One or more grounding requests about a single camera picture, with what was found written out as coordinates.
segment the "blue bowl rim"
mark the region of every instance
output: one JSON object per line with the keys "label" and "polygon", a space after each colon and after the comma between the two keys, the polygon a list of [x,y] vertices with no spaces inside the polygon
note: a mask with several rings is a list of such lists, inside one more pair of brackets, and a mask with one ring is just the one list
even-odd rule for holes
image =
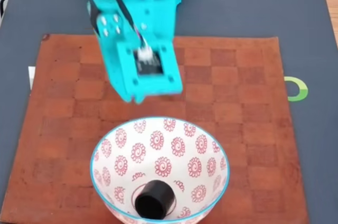
{"label": "blue bowl rim", "polygon": [[[188,216],[188,217],[185,217],[185,218],[182,218],[182,219],[174,219],[174,220],[153,220],[153,219],[146,219],[146,218],[141,218],[141,217],[137,217],[137,216],[133,216],[129,213],[126,213],[122,210],[120,210],[119,208],[117,208],[116,206],[112,205],[102,194],[101,192],[99,191],[99,189],[97,188],[96,186],[96,183],[95,183],[95,180],[94,180],[94,177],[93,177],[93,171],[92,171],[92,166],[93,166],[93,161],[94,161],[94,156],[96,154],[96,151],[97,151],[97,148],[100,146],[101,142],[107,137],[107,135],[109,135],[111,132],[113,132],[116,128],[118,127],[121,127],[121,126],[124,126],[124,125],[127,125],[129,123],[134,123],[136,121],[139,121],[139,120],[147,120],[147,119],[152,119],[152,118],[156,118],[156,119],[159,119],[159,118],[162,118],[162,119],[175,119],[175,120],[178,120],[178,121],[181,121],[181,122],[187,122],[187,123],[190,123],[190,124],[193,124],[194,126],[196,126],[198,129],[204,131],[206,134],[208,134],[219,146],[219,148],[222,150],[225,158],[226,158],[226,162],[227,162],[227,168],[228,168],[228,174],[227,174],[227,181],[226,181],[226,184],[221,192],[221,194],[205,209],[203,209],[202,211],[199,211],[191,216]],[[222,198],[222,196],[224,195],[228,185],[229,185],[229,180],[230,180],[230,165],[229,165],[229,161],[228,161],[228,157],[227,157],[227,154],[226,152],[224,151],[223,147],[221,146],[221,144],[218,142],[217,139],[215,139],[215,137],[213,137],[210,133],[208,133],[206,130],[204,130],[203,128],[201,128],[200,126],[197,126],[196,124],[194,123],[191,123],[191,122],[188,122],[188,121],[185,121],[185,120],[182,120],[182,119],[178,119],[178,118],[174,118],[174,117],[165,117],[165,116],[152,116],[152,117],[141,117],[141,118],[138,118],[138,119],[132,119],[132,120],[129,120],[125,123],[122,123],[116,127],[114,127],[112,130],[110,130],[104,137],[102,137],[102,139],[97,143],[94,151],[93,151],[93,154],[91,156],[91,159],[90,159],[90,178],[91,178],[91,181],[93,183],[93,186],[94,186],[94,189],[96,190],[96,192],[99,194],[100,198],[104,201],[105,204],[107,204],[110,208],[113,208],[115,211],[117,211],[118,213],[124,215],[124,216],[127,216],[131,219],[134,219],[134,220],[140,220],[140,221],[147,221],[147,222],[150,222],[150,223],[165,223],[165,224],[171,224],[171,223],[178,223],[178,222],[182,222],[182,221],[188,221],[188,220],[191,220],[191,219],[194,219],[202,214],[204,214],[205,212],[209,211],[211,208],[213,208],[217,203],[218,201]]]}

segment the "robotic arm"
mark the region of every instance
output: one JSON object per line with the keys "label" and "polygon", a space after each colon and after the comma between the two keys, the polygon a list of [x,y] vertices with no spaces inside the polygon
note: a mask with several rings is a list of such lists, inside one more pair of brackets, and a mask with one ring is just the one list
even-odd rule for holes
{"label": "robotic arm", "polygon": [[181,0],[89,0],[109,81],[126,102],[179,94],[182,80],[173,47]]}

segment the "white bowl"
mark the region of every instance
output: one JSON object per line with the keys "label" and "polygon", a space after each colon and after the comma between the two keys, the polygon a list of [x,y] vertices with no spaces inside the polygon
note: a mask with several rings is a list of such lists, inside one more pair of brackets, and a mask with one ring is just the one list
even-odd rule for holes
{"label": "white bowl", "polygon": [[[107,208],[125,224],[195,224],[223,196],[230,170],[223,148],[203,129],[175,118],[148,117],[103,137],[90,175]],[[141,218],[135,210],[136,197],[151,180],[166,182],[175,193],[163,220]]]}

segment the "connector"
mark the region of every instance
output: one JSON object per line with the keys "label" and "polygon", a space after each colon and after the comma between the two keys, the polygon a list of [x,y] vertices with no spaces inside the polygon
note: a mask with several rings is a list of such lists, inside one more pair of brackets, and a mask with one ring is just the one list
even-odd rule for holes
{"label": "connector", "polygon": [[145,46],[137,50],[137,58],[139,61],[148,61],[154,58],[153,50],[150,46]]}

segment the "screw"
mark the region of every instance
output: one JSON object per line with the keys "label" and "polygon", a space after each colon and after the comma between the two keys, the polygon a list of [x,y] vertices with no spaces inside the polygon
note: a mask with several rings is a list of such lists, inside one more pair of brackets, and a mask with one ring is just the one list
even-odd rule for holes
{"label": "screw", "polygon": [[102,24],[103,24],[104,26],[107,25],[107,20],[106,20],[106,18],[105,18],[104,16],[101,17],[101,21],[102,21]]}

